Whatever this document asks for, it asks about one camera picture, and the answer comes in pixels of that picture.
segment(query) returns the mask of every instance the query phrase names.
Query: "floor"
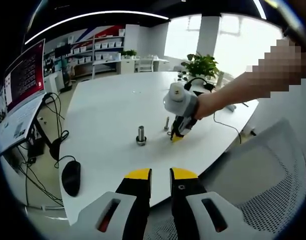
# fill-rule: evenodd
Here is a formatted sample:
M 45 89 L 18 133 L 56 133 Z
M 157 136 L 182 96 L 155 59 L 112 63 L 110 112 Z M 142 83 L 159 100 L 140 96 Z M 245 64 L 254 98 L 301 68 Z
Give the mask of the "floor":
M 112 76 L 115 75 L 114 72 L 101 73 L 96 75 L 97 78 Z M 71 98 L 73 96 L 74 90 L 79 82 L 89 80 L 89 77 L 84 77 L 78 79 L 77 82 L 73 83 L 73 89 L 68 92 L 64 92 L 60 94 L 60 100 L 62 103 L 61 115 L 63 117 L 66 116 L 67 109 Z M 55 109 L 54 103 L 48 104 L 48 106 L 52 109 Z M 52 113 L 48 108 L 44 107 L 40 113 L 40 118 L 43 118 L 46 121 L 46 124 L 43 124 L 42 127 L 46 133 L 46 135 L 50 138 L 51 141 L 56 139 L 57 136 L 57 122 L 56 116 Z M 249 137 L 244 135 L 242 136 L 242 142 L 247 141 Z M 239 144 L 239 140 L 232 144 L 231 147 Z M 58 198 L 61 198 L 60 187 L 59 187 L 59 174 L 58 169 L 54 168 L 55 161 L 49 154 L 49 149 L 45 147 L 45 152 L 42 156 L 37 158 L 35 164 L 32 165 L 32 170 L 38 176 L 38 179 L 43 183 L 47 191 L 51 192 Z M 32 173 L 29 171 L 29 176 L 34 177 Z M 50 198 L 44 195 L 39 189 L 37 189 L 30 181 L 27 183 L 28 190 L 28 200 L 29 204 L 33 206 L 48 206 L 48 207 L 59 207 L 59 205 L 53 202 Z M 62 210 L 37 210 L 29 208 L 27 209 L 28 218 L 31 222 L 37 227 L 37 229 L 47 237 L 51 237 L 58 233 L 59 231 L 63 231 L 69 227 L 69 223 L 65 214 L 65 211 Z

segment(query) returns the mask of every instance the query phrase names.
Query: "computer mouse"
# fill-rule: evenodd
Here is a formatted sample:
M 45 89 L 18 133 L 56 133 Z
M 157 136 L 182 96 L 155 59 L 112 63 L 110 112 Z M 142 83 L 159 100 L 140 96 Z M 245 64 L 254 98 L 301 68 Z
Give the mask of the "computer mouse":
M 81 164 L 77 161 L 70 161 L 62 172 L 63 188 L 68 195 L 76 197 L 81 183 Z

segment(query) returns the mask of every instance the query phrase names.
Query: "desk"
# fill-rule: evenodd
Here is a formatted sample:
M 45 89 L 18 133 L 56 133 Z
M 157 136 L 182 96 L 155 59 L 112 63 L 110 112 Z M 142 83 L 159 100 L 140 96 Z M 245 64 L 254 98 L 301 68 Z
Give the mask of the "desk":
M 93 69 L 92 69 L 92 79 L 95 78 L 95 66 L 96 65 L 101 65 L 101 64 L 112 64 L 112 63 L 118 63 L 119 66 L 117 67 L 117 69 L 119 70 L 120 74 L 122 74 L 121 69 L 125 68 L 122 67 L 122 63 L 129 63 L 130 67 L 133 68 L 133 71 L 135 71 L 135 62 L 139 61 L 139 58 L 136 59 L 121 59 L 121 60 L 98 60 L 98 61 L 94 61 L 93 62 Z M 164 60 L 164 59 L 154 59 L 153 60 L 153 69 L 154 72 L 164 72 L 164 71 L 168 71 L 168 60 Z
M 150 205 L 170 197 L 169 169 L 178 167 L 200 175 L 231 145 L 237 132 L 215 123 L 213 117 L 198 121 L 185 138 L 172 143 L 163 130 L 175 115 L 167 112 L 163 98 L 175 72 L 141 72 L 102 77 L 77 85 L 70 102 L 64 129 L 70 132 L 61 144 L 60 157 L 73 155 L 81 163 L 81 186 L 77 197 L 60 188 L 70 224 L 78 213 L 107 191 L 114 192 L 124 176 L 135 169 L 152 169 Z M 235 112 L 224 108 L 216 120 L 241 131 L 258 101 L 237 104 Z M 138 146 L 135 138 L 143 125 L 147 143 Z M 59 173 L 72 159 L 59 162 Z

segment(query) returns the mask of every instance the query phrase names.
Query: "potted plant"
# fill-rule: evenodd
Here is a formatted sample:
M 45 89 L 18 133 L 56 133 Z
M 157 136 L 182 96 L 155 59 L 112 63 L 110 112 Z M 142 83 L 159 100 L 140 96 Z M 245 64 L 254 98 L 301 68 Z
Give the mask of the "potted plant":
M 215 61 L 215 58 L 210 56 L 202 56 L 198 54 L 189 54 L 187 55 L 189 62 L 182 62 L 181 65 L 186 68 L 185 71 L 180 71 L 178 74 L 179 81 L 185 80 L 189 81 L 193 78 L 202 78 L 205 80 L 210 80 L 218 75 L 219 70 L 216 67 L 218 62 Z M 201 79 L 196 79 L 192 82 L 195 85 L 203 85 L 204 81 Z
M 123 56 L 125 59 L 133 59 L 134 56 L 137 55 L 137 52 L 135 50 L 127 50 L 127 51 L 121 51 L 121 56 Z

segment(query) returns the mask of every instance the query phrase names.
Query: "ceiling light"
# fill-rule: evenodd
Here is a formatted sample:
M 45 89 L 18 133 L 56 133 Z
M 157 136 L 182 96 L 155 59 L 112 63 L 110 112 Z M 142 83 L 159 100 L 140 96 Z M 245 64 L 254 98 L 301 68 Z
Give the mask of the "ceiling light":
M 31 37 L 28 41 L 25 42 L 25 45 L 28 44 L 31 40 L 35 39 L 36 37 L 38 37 L 40 34 L 48 31 L 49 29 L 53 28 L 53 27 L 56 27 L 60 24 L 63 24 L 63 23 L 66 23 L 67 21 L 70 21 L 70 20 L 74 20 L 74 19 L 79 19 L 80 17 L 86 17 L 86 16 L 91 16 L 91 15 L 98 15 L 98 14 L 139 14 L 139 15 L 146 15 L 146 16 L 151 16 L 151 17 L 156 17 L 156 18 L 162 18 L 162 19 L 165 19 L 165 20 L 169 20 L 168 17 L 164 17 L 164 16 L 160 16 L 160 15 L 156 15 L 156 14 L 152 14 L 152 13 L 148 13 L 148 12 L 141 12 L 141 11 L 119 11 L 119 10 L 114 10 L 114 11 L 96 11 L 96 12 L 91 12 L 91 13 L 86 13 L 86 14 L 82 14 L 82 15 L 78 15 L 78 16 L 74 16 L 74 17 L 70 17 L 66 20 L 63 20 L 63 21 L 60 21 L 58 23 L 55 23 L 47 28 L 45 28 L 44 30 L 40 31 L 39 33 L 37 33 L 36 35 L 34 35 L 33 37 Z
M 255 6 L 256 6 L 256 8 L 257 8 L 257 10 L 258 10 L 258 12 L 259 12 L 261 18 L 266 20 L 265 12 L 264 12 L 264 10 L 263 10 L 263 8 L 262 8 L 262 5 L 261 5 L 261 3 L 259 2 L 259 0 L 253 0 L 253 2 L 254 2 L 254 4 L 255 4 Z

